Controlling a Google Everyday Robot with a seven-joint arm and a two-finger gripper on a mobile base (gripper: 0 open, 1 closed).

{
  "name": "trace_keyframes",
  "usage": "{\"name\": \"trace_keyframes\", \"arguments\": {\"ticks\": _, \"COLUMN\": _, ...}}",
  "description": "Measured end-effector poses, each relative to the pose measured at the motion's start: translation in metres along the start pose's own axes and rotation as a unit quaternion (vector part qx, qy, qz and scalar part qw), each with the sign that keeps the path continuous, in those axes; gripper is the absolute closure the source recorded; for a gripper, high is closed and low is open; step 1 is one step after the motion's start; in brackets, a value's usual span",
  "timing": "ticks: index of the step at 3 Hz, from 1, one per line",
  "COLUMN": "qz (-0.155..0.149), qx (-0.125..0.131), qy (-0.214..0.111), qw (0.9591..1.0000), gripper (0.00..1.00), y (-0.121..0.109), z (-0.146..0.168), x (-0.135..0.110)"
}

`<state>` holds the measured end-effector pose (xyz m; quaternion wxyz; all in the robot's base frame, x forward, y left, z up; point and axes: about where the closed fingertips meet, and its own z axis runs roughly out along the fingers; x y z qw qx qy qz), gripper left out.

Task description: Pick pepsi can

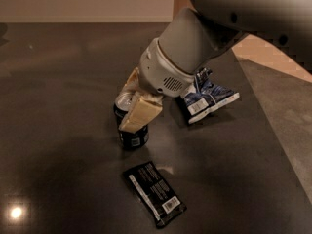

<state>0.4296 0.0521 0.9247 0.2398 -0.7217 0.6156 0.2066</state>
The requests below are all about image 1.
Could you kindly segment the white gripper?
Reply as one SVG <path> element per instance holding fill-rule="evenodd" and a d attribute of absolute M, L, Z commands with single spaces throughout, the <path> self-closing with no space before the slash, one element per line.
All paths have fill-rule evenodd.
<path fill-rule="evenodd" d="M 154 38 L 119 93 L 119 96 L 133 96 L 119 130 L 134 134 L 148 125 L 163 110 L 163 97 L 156 95 L 176 98 L 193 80 L 193 75 L 172 64 L 163 53 L 159 39 Z M 140 88 L 149 93 L 141 93 Z"/>

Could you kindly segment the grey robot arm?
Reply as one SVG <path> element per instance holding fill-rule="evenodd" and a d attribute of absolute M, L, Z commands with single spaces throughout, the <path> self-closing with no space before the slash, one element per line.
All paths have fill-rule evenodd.
<path fill-rule="evenodd" d="M 207 89 L 202 65 L 253 34 L 306 70 L 312 68 L 312 0 L 190 0 L 142 53 L 123 90 L 131 95 L 119 129 L 134 133 L 181 97 L 196 122 L 239 96 Z"/>

